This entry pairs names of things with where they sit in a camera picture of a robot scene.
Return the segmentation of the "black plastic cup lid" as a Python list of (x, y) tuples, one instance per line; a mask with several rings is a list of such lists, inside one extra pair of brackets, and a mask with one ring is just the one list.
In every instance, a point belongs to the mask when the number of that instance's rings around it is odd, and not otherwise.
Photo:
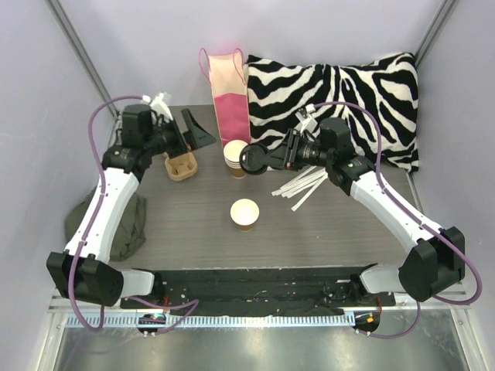
[(243, 148), (240, 155), (241, 168), (249, 175), (261, 175), (268, 170), (262, 162), (268, 149), (263, 144), (254, 143)]

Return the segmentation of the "single brown paper cup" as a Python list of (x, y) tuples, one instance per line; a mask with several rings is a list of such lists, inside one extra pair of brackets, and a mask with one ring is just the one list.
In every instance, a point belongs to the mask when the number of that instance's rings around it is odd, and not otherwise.
[(239, 199), (230, 208), (230, 217), (234, 225), (242, 231), (252, 230), (259, 216), (258, 204), (251, 199)]

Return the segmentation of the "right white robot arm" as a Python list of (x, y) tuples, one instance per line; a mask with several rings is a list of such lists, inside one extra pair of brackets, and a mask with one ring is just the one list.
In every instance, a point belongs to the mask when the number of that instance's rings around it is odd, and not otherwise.
[(373, 163), (354, 151), (344, 120), (324, 120), (317, 141), (292, 129), (277, 148), (261, 156), (261, 163), (293, 171), (304, 165), (323, 167), (332, 184), (369, 209), (403, 246), (407, 257), (402, 264), (372, 265), (349, 286), (356, 304), (367, 305), (385, 291), (403, 291), (424, 302), (464, 278), (459, 257), (463, 234), (436, 226), (387, 185)]

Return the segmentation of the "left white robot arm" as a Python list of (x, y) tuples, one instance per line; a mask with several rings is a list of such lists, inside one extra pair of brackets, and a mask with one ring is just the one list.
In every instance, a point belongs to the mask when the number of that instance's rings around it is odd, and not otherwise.
[(52, 252), (46, 266), (59, 293), (70, 300), (111, 307), (138, 296), (147, 308), (163, 303), (164, 288), (146, 270), (119, 271), (109, 265), (111, 245), (125, 207), (156, 155), (176, 158), (215, 143), (192, 116), (181, 112), (181, 131), (163, 104), (130, 104), (120, 114), (121, 142), (97, 158), (99, 181), (90, 205), (63, 252)]

